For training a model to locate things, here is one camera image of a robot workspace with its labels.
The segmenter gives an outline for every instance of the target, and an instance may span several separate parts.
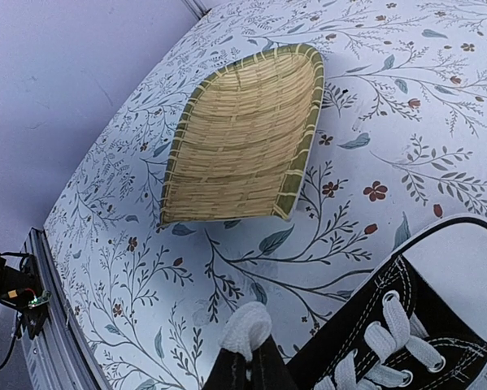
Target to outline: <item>black sneaker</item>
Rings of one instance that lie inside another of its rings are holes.
[[[287,367],[299,390],[487,389],[487,223],[404,243]]]

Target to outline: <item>bamboo basket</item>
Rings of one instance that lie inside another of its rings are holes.
[[[163,183],[162,225],[276,215],[297,203],[324,91],[309,45],[287,45],[208,76],[187,102]]]

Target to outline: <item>red wire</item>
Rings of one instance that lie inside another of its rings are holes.
[[[32,295],[33,295],[33,297],[34,297],[34,298],[37,298],[37,295],[35,294],[35,291],[33,291],[31,288],[25,288],[24,290],[25,290],[25,291],[29,291],[29,292],[31,292],[31,293],[32,293]]]

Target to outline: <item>leaf print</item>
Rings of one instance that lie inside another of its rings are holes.
[[[295,33],[296,31],[298,31],[302,26],[304,26],[304,24],[299,24],[298,26],[294,27],[294,28],[291,28],[287,34],[291,34],[291,33]]]
[[[395,64],[395,56],[391,54],[387,59],[384,60],[384,67],[381,70],[385,71],[387,69],[391,69],[394,64]]]
[[[128,215],[125,220],[126,222],[138,222],[138,217],[136,215]]]
[[[240,219],[234,219],[233,221],[225,221],[224,226],[226,229],[232,229],[241,222]]]
[[[397,231],[395,232],[395,246],[393,248],[398,248],[410,237],[411,232],[409,230],[409,224],[407,223],[406,213],[402,213],[402,223],[397,227]]]
[[[354,290],[339,290],[337,291],[337,295],[339,297],[342,297],[346,300],[350,299],[351,298],[351,294],[354,293]]]
[[[441,85],[435,85],[435,89],[440,93],[447,93],[448,95],[454,95],[453,92],[449,91],[447,88],[442,87]]]
[[[195,230],[191,230],[186,227],[183,223],[178,223],[172,229],[172,234],[175,236],[188,236],[189,234],[193,234],[196,232]]]
[[[369,143],[370,143],[370,135],[367,132],[362,132],[353,141],[348,141],[345,144],[337,145],[337,146],[343,149],[351,150],[351,149],[362,148]]]
[[[168,142],[167,144],[163,144],[156,148],[153,152],[153,158],[158,157],[162,152],[167,149],[167,147],[171,144],[171,142]]]
[[[154,337],[154,349],[159,358],[163,359],[165,357],[162,349],[162,327],[160,327],[159,332]]]
[[[268,41],[268,43],[262,48],[262,51],[270,50],[274,46],[274,42]]]
[[[444,167],[443,165],[437,164],[436,162],[431,162],[431,165],[433,165],[439,171],[447,171],[446,167]]]
[[[223,40],[220,42],[220,45],[221,45],[222,43],[227,43],[228,41],[231,41],[232,39],[233,39],[233,36],[232,36],[232,35],[231,35],[231,36],[229,36],[229,37],[226,37],[225,39],[223,39]]]
[[[270,236],[266,237],[259,243],[259,250],[265,256],[272,254],[276,249],[278,249],[287,238],[289,238],[290,233],[293,231],[294,225],[288,230],[282,232],[272,233]]]
[[[396,79],[395,80],[395,85],[398,86],[398,89],[400,89],[404,93],[407,93],[407,84],[406,84],[406,81],[400,80],[400,79]]]
[[[149,99],[151,99],[152,96],[153,96],[153,94],[151,94],[148,97],[146,97],[144,100],[142,100],[142,103],[141,104],[144,104],[145,102],[147,102]]]
[[[444,35],[444,34],[440,34],[439,32],[436,32],[436,31],[433,31],[433,30],[430,30],[428,28],[426,28],[423,32],[422,32],[422,36],[423,37],[426,37],[426,38],[447,38],[447,35]]]
[[[105,326],[105,328],[106,328],[106,330],[107,330],[108,332],[113,333],[114,335],[119,335],[119,334],[120,334],[119,330],[116,328],[116,326],[115,326],[115,325],[111,325],[111,324],[109,323],[109,324],[107,324],[107,325]]]
[[[139,92],[137,94],[137,96],[135,96],[133,99],[131,99],[132,102],[134,102],[135,100],[137,100],[140,96],[142,95],[142,92]]]
[[[152,379],[148,379],[147,381],[140,383],[135,390],[157,390],[156,382]]]
[[[263,288],[263,286],[259,283],[252,283],[250,285],[250,289],[256,296],[256,301],[263,303],[264,305],[268,302],[267,292]]]
[[[350,69],[349,71],[346,71],[346,73],[356,73],[356,72],[360,72],[360,71],[363,71],[364,69],[366,69],[367,67],[370,67],[371,65],[367,65],[365,67],[354,67],[353,69]]]

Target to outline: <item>floral wallpaper surface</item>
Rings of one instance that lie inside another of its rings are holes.
[[[324,56],[326,92],[292,220],[161,227],[196,85],[300,42]],[[239,305],[267,305],[288,360],[395,246],[458,213],[487,218],[487,0],[245,0],[211,11],[141,82],[45,228],[111,386],[191,390]]]

